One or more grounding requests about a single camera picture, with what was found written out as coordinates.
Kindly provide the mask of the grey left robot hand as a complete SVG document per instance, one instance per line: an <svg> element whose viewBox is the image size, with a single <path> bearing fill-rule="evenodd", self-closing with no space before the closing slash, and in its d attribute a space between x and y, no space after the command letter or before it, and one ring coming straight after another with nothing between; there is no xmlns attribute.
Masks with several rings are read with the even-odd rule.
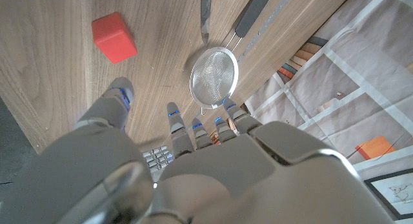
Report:
<svg viewBox="0 0 413 224"><path fill-rule="evenodd" d="M167 106L174 153L154 181L125 133L134 89L110 84L76 123L17 177L2 223L392 223L348 160L310 134L262 124L227 99L241 133L199 122L192 143Z"/></svg>

